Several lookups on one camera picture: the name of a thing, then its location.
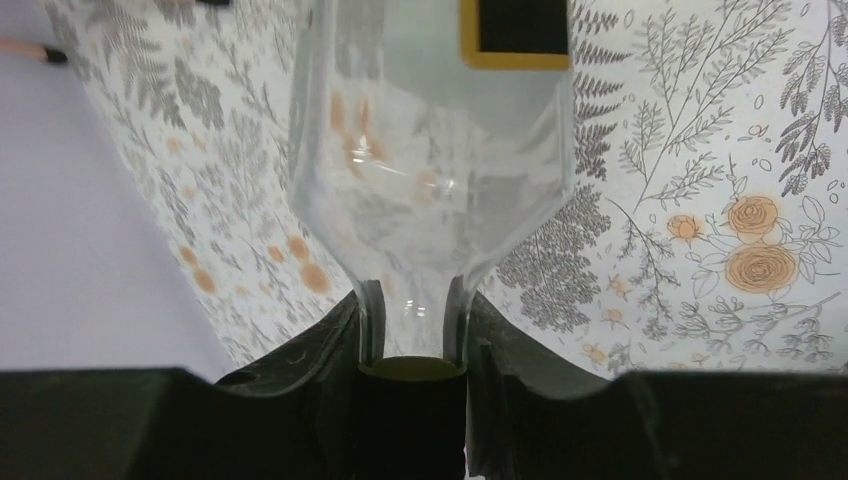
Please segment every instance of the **plant stem drawing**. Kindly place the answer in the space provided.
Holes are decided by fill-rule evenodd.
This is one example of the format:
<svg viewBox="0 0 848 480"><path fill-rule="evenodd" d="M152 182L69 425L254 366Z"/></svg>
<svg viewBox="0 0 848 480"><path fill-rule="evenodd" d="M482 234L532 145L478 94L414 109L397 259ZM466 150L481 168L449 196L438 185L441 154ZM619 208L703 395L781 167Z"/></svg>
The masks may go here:
<svg viewBox="0 0 848 480"><path fill-rule="evenodd" d="M819 40L803 41L786 62L789 76L780 96L780 108L788 108L794 120L780 134L775 153L786 165L780 174L785 182L782 196L798 195L809 180L830 169L833 152L822 139L825 124L838 133L848 117L848 64L836 63L837 49L848 45L845 4L827 2L827 22ZM812 109L808 109L810 100Z"/></svg>
<svg viewBox="0 0 848 480"><path fill-rule="evenodd" d="M103 60L107 70L119 58L117 68L123 81L124 100L135 98L150 118L161 116L168 125L185 130L170 65L157 58L162 44L146 36L147 20L137 17L115 0L88 2L92 9L85 28L103 29Z"/></svg>
<svg viewBox="0 0 848 480"><path fill-rule="evenodd" d="M262 206L269 193L263 183L271 157L262 149L261 122L232 111L229 119L234 136L214 143L219 162L192 169L198 191L214 199L204 209L210 228L224 238L232 238L234 226L250 237L268 240L277 230L276 218Z"/></svg>
<svg viewBox="0 0 848 480"><path fill-rule="evenodd" d="M658 232L643 232L621 205L612 200L609 202L627 218L624 226L625 240L618 254L619 260L633 256L637 250L641 251L639 269L628 281L632 285L647 289L638 299L639 306L652 310L642 333L651 340L660 340L668 335L668 327L665 324L673 321L671 306L662 292L668 287L680 286L677 275L665 270L661 263L673 258L674 252L668 241L659 238Z"/></svg>
<svg viewBox="0 0 848 480"><path fill-rule="evenodd" d="M765 313L749 316L746 312L751 309L736 297L728 300L718 296L714 304L707 306L708 311L719 315L718 320L712 323L702 313L703 307L700 303L684 302L680 311L684 322L676 326L674 333L681 339L705 340L707 350L712 355L732 355L734 346L731 341L737 335L749 332L750 335L742 341L742 351L738 353L765 357L777 353L793 360L803 357L804 361L815 363L833 357L833 352L830 351L833 337L822 334L819 319L824 305L840 295L841 292L836 292L812 305L772 303L763 307L767 310ZM765 342L765 338L779 324L799 317L800 320L794 325L796 333L781 337L783 348L773 349Z"/></svg>
<svg viewBox="0 0 848 480"><path fill-rule="evenodd" d="M575 65L600 66L616 65L628 59L627 52L609 50L597 45L593 35L606 33L615 28L618 15L597 12L581 3L572 3L572 34L571 44L574 45L572 60ZM575 173L590 178L605 180L607 176L604 155L612 146L606 138L618 126L614 122L591 122L604 115L615 112L621 107L621 102L612 104L598 103L605 97L619 92L624 84L612 82L586 72L579 72L574 79L574 111L577 115L577 126L574 133L577 168Z"/></svg>
<svg viewBox="0 0 848 480"><path fill-rule="evenodd" d="M613 344L612 348L610 348L609 353L607 353L607 371L611 372L614 376L619 376L622 373L628 370L640 370L644 369L645 365L641 363L635 363L631 359L633 339L629 339L627 343L616 342Z"/></svg>
<svg viewBox="0 0 848 480"><path fill-rule="evenodd" d="M678 21L673 10L644 22L639 58L642 71L652 74L658 99L642 102L631 138L621 149L621 164L639 174L644 184L634 212L648 200L679 204L720 180L718 167L699 158L687 162L684 174L666 182L658 193L649 192L668 157L676 158L682 150L698 153L698 145L732 122L733 107L722 103L730 91L765 73L762 66L785 51L782 45L792 30L776 27L786 20L789 8L787 0L723 0L718 23L701 21L697 15Z"/></svg>
<svg viewBox="0 0 848 480"><path fill-rule="evenodd" d="M227 41L220 33L215 37L215 44L229 61L230 65L226 71L227 78L243 89L244 93L241 100L244 105L256 114L266 117L275 125L280 126L279 117L271 105L268 84L263 82L258 88L254 84L254 75L251 72L253 65L240 59L235 44Z"/></svg>

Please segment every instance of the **black plastic holder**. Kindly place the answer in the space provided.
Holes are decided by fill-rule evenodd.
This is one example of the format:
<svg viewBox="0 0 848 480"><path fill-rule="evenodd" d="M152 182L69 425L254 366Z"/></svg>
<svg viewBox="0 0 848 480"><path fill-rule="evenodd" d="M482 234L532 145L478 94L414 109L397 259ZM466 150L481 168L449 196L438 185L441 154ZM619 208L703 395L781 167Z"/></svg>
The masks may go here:
<svg viewBox="0 0 848 480"><path fill-rule="evenodd" d="M354 387L356 480L465 478L465 374L397 380L358 371Z"/></svg>
<svg viewBox="0 0 848 480"><path fill-rule="evenodd" d="M465 422L460 378L430 389L362 376L357 311L351 294L218 385L178 369L0 373L0 478L419 480L427 452L450 480L466 423L469 469L487 480L848 472L845 376L634 371L610 383L478 295ZM439 402L449 415L425 409Z"/></svg>

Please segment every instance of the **gray leaf pattern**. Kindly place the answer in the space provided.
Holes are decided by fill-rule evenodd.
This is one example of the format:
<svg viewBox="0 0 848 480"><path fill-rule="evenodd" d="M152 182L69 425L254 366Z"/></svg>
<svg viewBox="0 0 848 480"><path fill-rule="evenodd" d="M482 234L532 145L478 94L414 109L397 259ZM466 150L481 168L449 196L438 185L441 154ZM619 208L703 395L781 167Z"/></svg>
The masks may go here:
<svg viewBox="0 0 848 480"><path fill-rule="evenodd" d="M848 3L569 1L580 184L482 289L598 375L844 373ZM45 3L237 362L348 292L285 204L310 2Z"/></svg>
<svg viewBox="0 0 848 480"><path fill-rule="evenodd" d="M221 108L221 90L209 80L195 75L188 64L176 60L177 92L194 116L200 118L206 128L224 128L224 110Z"/></svg>
<svg viewBox="0 0 848 480"><path fill-rule="evenodd" d="M177 27L193 27L197 23L194 16L194 5L191 3L157 0L156 8L162 12L166 21Z"/></svg>

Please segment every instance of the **clear glass bottle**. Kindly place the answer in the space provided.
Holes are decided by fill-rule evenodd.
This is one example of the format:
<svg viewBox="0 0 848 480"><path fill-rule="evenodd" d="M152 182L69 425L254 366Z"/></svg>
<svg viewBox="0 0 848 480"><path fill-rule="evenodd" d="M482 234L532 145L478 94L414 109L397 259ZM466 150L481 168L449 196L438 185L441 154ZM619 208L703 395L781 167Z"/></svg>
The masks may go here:
<svg viewBox="0 0 848 480"><path fill-rule="evenodd" d="M463 370L478 284L573 187L570 70L473 58L476 5L314 0L305 14L289 200L353 282L365 367Z"/></svg>

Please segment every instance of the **white backdrop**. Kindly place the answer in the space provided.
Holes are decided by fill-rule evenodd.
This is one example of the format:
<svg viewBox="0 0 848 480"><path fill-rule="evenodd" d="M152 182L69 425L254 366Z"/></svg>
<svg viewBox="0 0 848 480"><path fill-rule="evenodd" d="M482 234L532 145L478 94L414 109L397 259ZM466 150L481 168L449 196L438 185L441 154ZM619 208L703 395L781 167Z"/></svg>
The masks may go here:
<svg viewBox="0 0 848 480"><path fill-rule="evenodd" d="M53 42L34 2L0 35ZM0 370L232 361L73 71L0 55Z"/></svg>
<svg viewBox="0 0 848 480"><path fill-rule="evenodd" d="M303 2L46 4L234 360L267 352L347 293L279 182ZM839 370L846 10L836 0L577 2L581 186L485 293L607 377Z"/></svg>

